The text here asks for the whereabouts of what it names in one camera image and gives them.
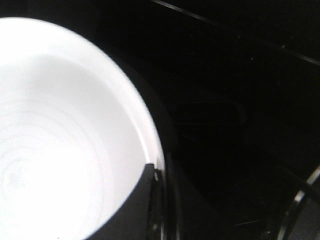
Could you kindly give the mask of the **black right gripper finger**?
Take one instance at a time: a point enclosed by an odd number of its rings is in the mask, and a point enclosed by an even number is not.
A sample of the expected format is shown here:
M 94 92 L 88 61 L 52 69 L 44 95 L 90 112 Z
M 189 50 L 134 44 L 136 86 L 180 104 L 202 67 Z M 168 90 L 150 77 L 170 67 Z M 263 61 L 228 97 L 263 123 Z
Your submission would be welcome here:
M 163 214 L 161 182 L 152 163 L 122 206 L 93 235 L 91 240 L 161 240 Z

